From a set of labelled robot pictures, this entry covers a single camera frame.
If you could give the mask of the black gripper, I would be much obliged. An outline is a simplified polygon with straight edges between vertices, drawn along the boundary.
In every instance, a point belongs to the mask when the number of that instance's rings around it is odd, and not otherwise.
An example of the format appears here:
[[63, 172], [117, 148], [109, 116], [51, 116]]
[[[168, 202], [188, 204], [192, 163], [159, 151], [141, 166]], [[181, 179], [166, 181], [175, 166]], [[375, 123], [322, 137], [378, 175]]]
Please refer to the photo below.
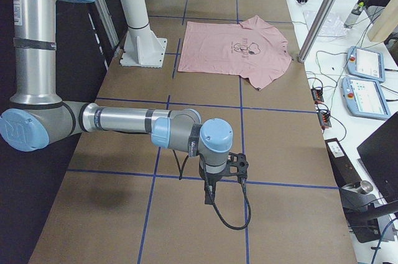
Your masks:
[[203, 175], [205, 181], [205, 204], [212, 205], [215, 202], [216, 184], [220, 180], [220, 176], [206, 173]]

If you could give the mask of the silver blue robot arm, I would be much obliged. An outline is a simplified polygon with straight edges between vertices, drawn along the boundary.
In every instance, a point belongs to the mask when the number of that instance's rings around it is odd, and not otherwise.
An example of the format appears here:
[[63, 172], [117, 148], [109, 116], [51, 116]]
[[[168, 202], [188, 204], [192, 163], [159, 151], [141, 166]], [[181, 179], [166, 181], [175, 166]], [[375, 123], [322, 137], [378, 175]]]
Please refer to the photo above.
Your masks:
[[[17, 91], [1, 114], [1, 136], [31, 152], [81, 132], [148, 134], [154, 145], [200, 157], [205, 202], [214, 204], [216, 183], [229, 175], [233, 130], [222, 119], [201, 121], [197, 111], [103, 107], [64, 101], [56, 93], [56, 3], [13, 0]], [[95, 0], [62, 0], [89, 3]]]

